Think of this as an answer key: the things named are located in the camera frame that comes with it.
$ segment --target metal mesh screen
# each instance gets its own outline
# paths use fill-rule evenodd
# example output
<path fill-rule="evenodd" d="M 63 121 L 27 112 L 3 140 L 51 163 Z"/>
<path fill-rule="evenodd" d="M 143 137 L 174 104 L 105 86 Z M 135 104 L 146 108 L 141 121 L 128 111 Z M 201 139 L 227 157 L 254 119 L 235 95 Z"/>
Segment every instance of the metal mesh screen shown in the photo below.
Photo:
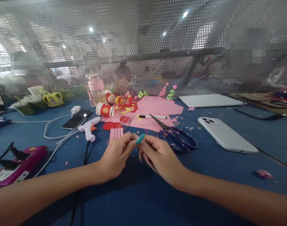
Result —
<path fill-rule="evenodd" d="M 238 27 L 269 29 L 270 62 L 226 63 L 226 28 Z M 21 51 L 41 54 L 42 74 L 10 73 L 10 54 Z M 255 91 L 287 56 L 287 1 L 0 1 L 0 84 L 9 98 L 35 85 L 87 98 L 84 58 L 95 56 L 116 94 L 158 95 L 166 82 L 177 96 Z"/>

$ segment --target green plastic cup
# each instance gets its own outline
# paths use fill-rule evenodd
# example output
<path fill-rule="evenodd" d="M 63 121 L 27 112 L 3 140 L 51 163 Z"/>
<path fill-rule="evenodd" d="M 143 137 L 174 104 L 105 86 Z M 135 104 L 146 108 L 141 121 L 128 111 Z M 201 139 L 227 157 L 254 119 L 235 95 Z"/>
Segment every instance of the green plastic cup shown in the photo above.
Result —
<path fill-rule="evenodd" d="M 31 115 L 35 111 L 34 106 L 26 99 L 21 99 L 19 102 L 16 102 L 11 106 L 15 108 L 18 112 L 20 112 L 22 115 Z"/>
<path fill-rule="evenodd" d="M 33 104 L 39 109 L 45 109 L 47 107 L 47 104 L 43 102 L 42 96 L 38 94 L 31 94 L 26 97 L 24 97 L 29 103 Z"/>

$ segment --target smartphone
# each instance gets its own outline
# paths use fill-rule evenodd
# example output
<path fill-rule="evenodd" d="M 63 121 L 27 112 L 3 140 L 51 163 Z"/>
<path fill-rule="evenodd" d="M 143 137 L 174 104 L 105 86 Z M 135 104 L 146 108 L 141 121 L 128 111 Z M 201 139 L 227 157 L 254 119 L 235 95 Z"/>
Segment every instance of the smartphone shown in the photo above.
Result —
<path fill-rule="evenodd" d="M 88 114 L 90 114 L 90 110 L 80 110 L 76 113 L 68 122 L 66 122 L 62 128 L 73 130 L 78 127 L 84 120 L 86 120 Z"/>
<path fill-rule="evenodd" d="M 241 153 L 257 153 L 258 149 L 241 137 L 220 119 L 201 117 L 198 122 L 226 150 Z"/>

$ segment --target pink craft paper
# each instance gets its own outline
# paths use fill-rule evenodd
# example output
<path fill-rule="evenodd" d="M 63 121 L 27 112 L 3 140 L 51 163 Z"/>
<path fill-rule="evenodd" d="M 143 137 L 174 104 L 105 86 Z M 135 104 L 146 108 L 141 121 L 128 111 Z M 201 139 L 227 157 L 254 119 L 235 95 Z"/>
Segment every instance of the pink craft paper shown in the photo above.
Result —
<path fill-rule="evenodd" d="M 110 130 L 110 140 L 113 138 L 120 138 L 124 134 L 123 128 L 114 128 Z"/>
<path fill-rule="evenodd" d="M 177 117 L 175 117 L 175 118 L 172 118 L 172 122 L 177 122 L 177 118 L 178 118 L 179 116 L 177 116 Z"/>
<path fill-rule="evenodd" d="M 138 109 L 162 115 L 180 115 L 183 107 L 159 96 L 144 96 L 138 103 Z"/>
<path fill-rule="evenodd" d="M 158 125 L 158 123 L 154 120 L 154 119 L 146 119 L 143 118 L 142 120 L 138 121 L 138 118 L 135 115 L 149 115 L 150 112 L 147 111 L 143 111 L 143 110 L 137 110 L 135 113 L 133 112 L 128 112 L 125 114 L 121 114 L 121 110 L 117 110 L 114 113 L 113 117 L 109 117 L 109 118 L 102 118 L 103 122 L 120 122 L 119 119 L 122 116 L 129 116 L 132 119 L 131 123 L 129 126 L 131 127 L 136 127 L 136 128 L 141 128 L 141 129 L 147 129 L 147 130 L 152 130 L 152 131 L 156 131 L 159 132 L 160 130 L 162 130 L 162 127 L 160 125 Z M 174 126 L 172 120 L 170 119 L 170 117 L 168 115 L 162 115 L 162 114 L 157 114 L 157 113 L 151 113 L 153 116 L 166 116 L 167 119 L 159 119 L 159 121 L 163 122 L 165 125 L 167 126 Z"/>

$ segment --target blue tablecloth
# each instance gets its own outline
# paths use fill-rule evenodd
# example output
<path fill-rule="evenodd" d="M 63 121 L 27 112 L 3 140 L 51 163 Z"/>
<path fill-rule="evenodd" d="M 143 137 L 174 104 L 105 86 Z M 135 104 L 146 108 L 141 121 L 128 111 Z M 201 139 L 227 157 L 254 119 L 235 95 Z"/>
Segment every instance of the blue tablecloth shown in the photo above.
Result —
<path fill-rule="evenodd" d="M 277 121 L 258 121 L 235 112 L 232 108 L 197 108 L 187 111 L 184 106 L 179 116 L 178 128 L 190 133 L 199 143 L 199 148 L 190 154 L 178 155 L 180 161 L 189 169 L 212 177 L 251 185 L 287 195 L 287 169 L 265 156 L 230 152 L 220 147 L 210 134 L 197 122 L 202 116 L 220 118 L 249 142 L 287 163 L 287 118 Z M 4 115 L 13 121 L 52 120 L 70 114 L 73 106 L 94 109 L 86 100 L 65 102 L 63 106 L 37 112 L 33 116 L 22 116 L 18 112 Z M 61 126 L 69 119 L 54 122 L 48 130 L 49 137 L 67 134 Z M 10 142 L 19 150 L 30 146 L 46 145 L 55 148 L 58 140 L 44 138 L 46 123 L 14 123 L 0 129 L 0 155 Z M 110 132 L 97 124 L 96 141 L 90 145 L 88 163 L 99 160 Z M 128 131 L 144 133 L 138 128 L 129 127 Z M 66 141 L 55 154 L 53 161 L 46 167 L 44 174 L 58 172 L 81 166 L 86 149 L 85 135 L 77 134 Z M 145 163 L 140 164 L 137 152 L 127 160 L 122 174 L 108 183 L 82 190 L 74 225 L 250 225 L 251 223 L 229 211 L 198 197 L 181 193 L 160 176 L 156 175 Z M 254 170 L 267 170 L 274 179 L 264 180 L 252 175 Z M 69 225 L 75 195 L 65 197 L 42 210 L 23 225 Z"/>

